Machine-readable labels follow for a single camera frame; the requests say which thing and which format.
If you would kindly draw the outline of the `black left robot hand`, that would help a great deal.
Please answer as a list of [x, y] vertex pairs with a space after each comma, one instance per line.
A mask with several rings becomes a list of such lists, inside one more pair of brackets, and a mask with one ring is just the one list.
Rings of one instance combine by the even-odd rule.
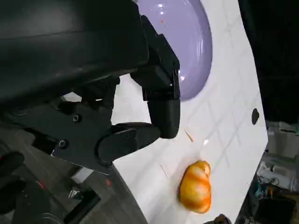
[[[131, 0], [3, 0], [0, 120], [33, 146], [109, 174], [113, 161], [180, 124], [180, 63]], [[112, 124], [120, 77], [141, 86], [150, 123]]]

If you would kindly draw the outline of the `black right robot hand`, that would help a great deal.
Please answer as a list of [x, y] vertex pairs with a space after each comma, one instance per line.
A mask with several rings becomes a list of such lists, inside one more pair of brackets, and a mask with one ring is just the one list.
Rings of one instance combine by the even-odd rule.
[[220, 214], [218, 217], [215, 218], [214, 224], [231, 224], [231, 221], [225, 215]]

